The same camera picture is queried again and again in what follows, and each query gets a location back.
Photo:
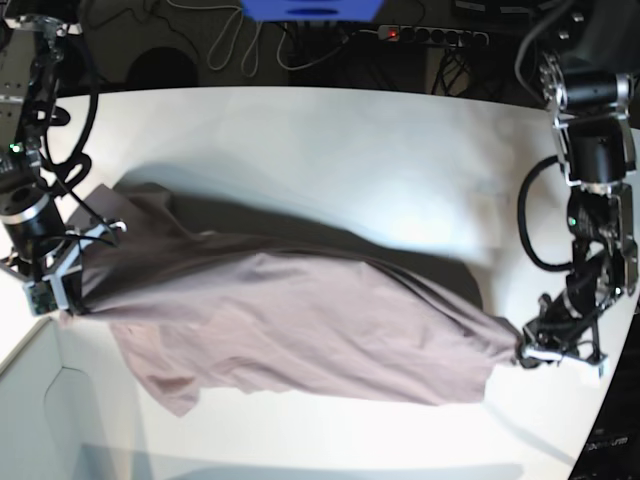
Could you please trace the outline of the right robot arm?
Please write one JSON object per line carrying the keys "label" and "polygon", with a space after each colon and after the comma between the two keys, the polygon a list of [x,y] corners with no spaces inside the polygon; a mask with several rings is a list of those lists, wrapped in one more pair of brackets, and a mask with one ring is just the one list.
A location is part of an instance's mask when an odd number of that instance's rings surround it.
{"label": "right robot arm", "polygon": [[116,247],[126,225],[107,219],[84,201],[88,227],[67,224],[57,199],[73,196],[91,170],[84,147],[98,109],[97,73],[88,51],[81,53],[90,77],[89,109],[69,157],[52,160],[47,133],[64,126],[69,113],[57,106],[58,70],[69,35],[81,27],[68,12],[22,3],[7,6],[1,20],[1,225],[11,250],[2,271],[22,285],[31,313],[82,314],[81,277],[85,250],[94,243]]}

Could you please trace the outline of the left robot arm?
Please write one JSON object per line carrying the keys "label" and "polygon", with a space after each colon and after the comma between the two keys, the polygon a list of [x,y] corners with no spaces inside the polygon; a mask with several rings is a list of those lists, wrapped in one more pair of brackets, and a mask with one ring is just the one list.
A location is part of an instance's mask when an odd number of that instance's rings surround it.
{"label": "left robot arm", "polygon": [[534,255],[526,224],[528,192],[557,167],[570,190],[566,224],[572,257],[541,270],[564,273],[565,289],[541,296],[538,315],[523,329],[518,363],[532,369],[565,360],[602,371],[598,322],[639,282],[633,190],[627,177],[637,152],[630,106],[639,76],[639,5],[635,1],[556,1],[535,15],[515,65],[539,48],[539,82],[530,94],[551,116],[556,152],[523,180],[517,199],[520,241]]}

